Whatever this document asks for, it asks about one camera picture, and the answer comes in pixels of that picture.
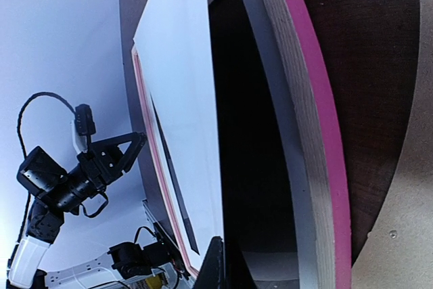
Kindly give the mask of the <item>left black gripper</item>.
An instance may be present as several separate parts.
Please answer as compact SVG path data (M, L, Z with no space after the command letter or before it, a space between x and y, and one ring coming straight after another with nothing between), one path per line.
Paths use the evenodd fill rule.
M106 191L106 188L122 176L117 171L121 169L128 173L136 161L141 149L147 142L147 135L143 132L131 132L93 142L91 151L81 152L78 156L78 178L88 183L93 191ZM127 144L123 152L120 146Z

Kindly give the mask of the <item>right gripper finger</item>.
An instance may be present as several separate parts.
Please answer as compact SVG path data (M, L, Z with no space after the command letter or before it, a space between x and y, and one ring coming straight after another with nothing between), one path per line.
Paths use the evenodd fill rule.
M215 236L211 239L194 288L224 288L224 243L221 237Z

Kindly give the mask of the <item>landscape photo with white border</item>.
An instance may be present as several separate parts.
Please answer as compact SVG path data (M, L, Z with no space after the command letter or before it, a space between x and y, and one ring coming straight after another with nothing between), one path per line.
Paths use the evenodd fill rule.
M163 202L186 269L223 236L208 0L147 0L133 38L141 110Z

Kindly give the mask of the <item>light wooden picture frame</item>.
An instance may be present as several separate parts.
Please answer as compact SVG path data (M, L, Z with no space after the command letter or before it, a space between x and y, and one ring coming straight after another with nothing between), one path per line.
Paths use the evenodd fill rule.
M320 46L303 0L263 1L294 104L304 154L313 212L319 280L317 288L350 288L348 187L336 108ZM147 134L132 57L133 38L146 3L147 0L121 0L120 6L131 121L136 129L144 129ZM139 166L147 192L148 207L158 221L164 222L167 234L179 251L163 202L149 142L139 156ZM222 177L221 193L223 207ZM227 275L224 216L223 227L224 288L232 288Z

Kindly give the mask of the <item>brown cardboard backing board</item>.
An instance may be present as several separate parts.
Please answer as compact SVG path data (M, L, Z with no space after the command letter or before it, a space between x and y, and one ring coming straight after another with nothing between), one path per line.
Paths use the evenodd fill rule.
M352 267L353 288L432 287L432 0L419 0L419 56L401 155Z

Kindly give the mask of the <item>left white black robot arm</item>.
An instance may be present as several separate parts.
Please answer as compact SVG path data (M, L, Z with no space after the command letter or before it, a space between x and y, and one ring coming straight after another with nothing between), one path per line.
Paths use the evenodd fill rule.
M35 147L20 165L18 182L33 196L25 235L14 249L9 284L31 288L38 266L55 242L64 215L97 217L109 200L107 187L131 170L147 137L132 132L90 143L77 156L70 172L63 169L42 147Z

